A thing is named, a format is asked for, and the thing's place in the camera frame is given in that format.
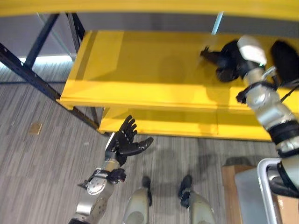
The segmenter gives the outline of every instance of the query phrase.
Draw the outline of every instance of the wall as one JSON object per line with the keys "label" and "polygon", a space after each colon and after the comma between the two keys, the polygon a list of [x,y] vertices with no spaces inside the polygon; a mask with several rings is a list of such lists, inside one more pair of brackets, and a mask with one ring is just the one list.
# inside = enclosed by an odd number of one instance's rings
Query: wall
{"label": "wall", "polygon": [[[80,13],[78,15],[86,30],[121,29],[211,32],[216,18],[215,15],[149,13]],[[0,17],[2,30],[0,42],[17,56],[26,56],[43,27],[41,16],[46,18],[48,15]],[[299,24],[291,21],[224,15],[219,26],[219,32],[298,38]],[[67,18],[65,14],[61,14],[40,55],[65,55],[69,53],[75,54],[75,49]]]}

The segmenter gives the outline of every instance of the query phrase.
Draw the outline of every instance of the robotic hand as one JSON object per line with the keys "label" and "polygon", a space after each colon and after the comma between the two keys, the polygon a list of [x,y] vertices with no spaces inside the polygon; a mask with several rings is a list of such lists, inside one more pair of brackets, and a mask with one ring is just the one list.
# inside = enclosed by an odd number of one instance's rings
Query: robotic hand
{"label": "robotic hand", "polygon": [[134,130],[137,125],[134,123],[135,119],[129,115],[119,131],[112,134],[106,146],[105,160],[115,158],[122,166],[127,161],[128,156],[142,153],[150,146],[154,140],[153,138],[133,143],[133,139],[137,134],[137,130]]}
{"label": "robotic hand", "polygon": [[137,125],[134,123],[135,120],[129,115],[119,131],[111,135],[106,145],[103,166],[96,168],[88,180],[78,185],[85,192],[69,224],[97,224],[106,210],[114,185],[126,179],[125,170],[120,167],[125,164],[128,156],[143,152],[153,142],[153,138],[133,142],[137,134]]}
{"label": "robotic hand", "polygon": [[[282,57],[280,53],[273,55],[278,71],[288,70],[288,67],[298,67],[293,63],[298,61],[298,56],[293,50],[284,47],[284,52],[291,52]],[[236,99],[238,102],[247,104],[256,115],[258,122],[270,134],[273,142],[276,144],[276,150],[282,158],[281,162],[275,167],[278,174],[276,183],[272,191],[279,194],[299,197],[299,122],[298,118],[287,108],[276,92],[277,82],[269,82],[267,77],[272,75],[276,69],[270,67],[265,71],[267,59],[265,52],[259,42],[250,36],[242,36],[239,40],[234,40],[226,44],[220,52],[209,52],[206,47],[201,53],[205,59],[217,65],[216,74],[220,81],[231,82],[241,77],[246,84],[246,88],[241,91]],[[298,78],[298,68],[292,69],[293,75],[283,80],[295,83]]]}

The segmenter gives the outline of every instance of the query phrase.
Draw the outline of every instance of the yellow shelf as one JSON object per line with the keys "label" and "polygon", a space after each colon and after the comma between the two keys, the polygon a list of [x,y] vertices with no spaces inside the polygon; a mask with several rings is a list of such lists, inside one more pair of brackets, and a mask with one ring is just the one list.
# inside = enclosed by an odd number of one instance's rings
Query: yellow shelf
{"label": "yellow shelf", "polygon": [[2,0],[0,16],[59,12],[217,14],[299,20],[298,0]]}
{"label": "yellow shelf", "polygon": [[271,140],[254,116],[228,112],[166,112],[106,108],[100,132],[116,132],[131,114],[141,134]]}
{"label": "yellow shelf", "polygon": [[[199,58],[209,45],[221,50],[240,35],[93,31],[86,34],[59,102],[65,106],[124,107],[146,110],[225,109],[251,113],[235,97],[241,79],[219,82],[216,67]],[[257,36],[266,52],[275,37]],[[299,48],[298,39],[288,40]],[[285,95],[288,90],[279,90]],[[299,114],[299,92],[285,102]]]}
{"label": "yellow shelf", "polygon": [[[199,58],[240,35],[92,31],[86,34],[59,103],[105,107],[100,132],[117,131],[132,114],[139,133],[270,140],[253,112],[235,97],[241,79],[224,84]],[[256,37],[266,52],[275,37]],[[299,48],[299,41],[289,39]],[[281,89],[285,95],[288,90]],[[299,115],[299,92],[285,100]]]}

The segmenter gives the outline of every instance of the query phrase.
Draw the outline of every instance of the gray carpet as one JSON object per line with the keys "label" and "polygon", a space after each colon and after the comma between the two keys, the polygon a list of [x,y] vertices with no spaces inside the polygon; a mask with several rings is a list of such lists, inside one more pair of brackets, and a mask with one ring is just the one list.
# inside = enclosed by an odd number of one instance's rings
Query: gray carpet
{"label": "gray carpet", "polygon": [[[28,134],[32,122],[43,124],[38,136]],[[152,178],[150,223],[187,224],[188,211],[180,207],[176,195],[188,173],[194,178],[194,190],[210,201],[217,223],[225,224],[222,165],[227,159],[257,164],[277,155],[267,142],[154,139],[145,153],[124,165],[127,179],[116,186],[101,224],[121,223],[142,175]],[[0,223],[68,223],[81,192],[76,184],[101,165],[107,140],[30,85],[0,85]]]}

